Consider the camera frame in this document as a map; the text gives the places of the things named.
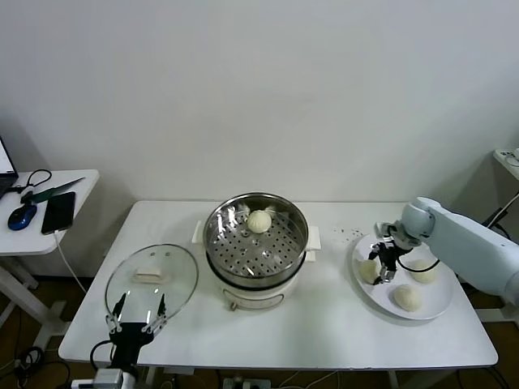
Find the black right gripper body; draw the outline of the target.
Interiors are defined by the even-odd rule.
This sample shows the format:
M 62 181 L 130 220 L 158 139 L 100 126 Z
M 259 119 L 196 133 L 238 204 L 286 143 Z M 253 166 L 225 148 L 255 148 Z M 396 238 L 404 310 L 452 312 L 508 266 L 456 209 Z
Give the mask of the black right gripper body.
M 393 245 L 387 245 L 385 242 L 377 243 L 375 248 L 381 267 L 384 267 L 388 271 L 396 271 L 398 260 L 397 248 Z

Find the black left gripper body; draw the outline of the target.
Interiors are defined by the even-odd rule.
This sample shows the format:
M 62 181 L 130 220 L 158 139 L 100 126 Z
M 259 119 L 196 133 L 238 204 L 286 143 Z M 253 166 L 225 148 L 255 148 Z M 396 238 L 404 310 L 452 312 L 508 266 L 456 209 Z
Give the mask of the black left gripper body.
M 143 346 L 153 342 L 154 334 L 146 323 L 122 323 L 121 331 L 109 335 L 115 345 L 111 367 L 135 367 Z

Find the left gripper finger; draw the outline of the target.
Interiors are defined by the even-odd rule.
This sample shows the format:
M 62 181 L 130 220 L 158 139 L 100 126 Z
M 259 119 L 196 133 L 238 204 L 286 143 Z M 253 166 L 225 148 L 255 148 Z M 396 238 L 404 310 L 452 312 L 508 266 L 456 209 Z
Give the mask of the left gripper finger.
M 123 293 L 115 303 L 114 308 L 110 310 L 109 313 L 105 316 L 105 321 L 108 325 L 109 332 L 119 332 L 122 330 L 120 318 L 126 297 L 127 295 Z
M 161 329 L 167 324 L 167 316 L 166 316 L 166 304 L 165 304 L 165 294 L 162 294 L 160 303 L 157 309 L 156 317 L 148 323 L 144 332 L 160 332 Z

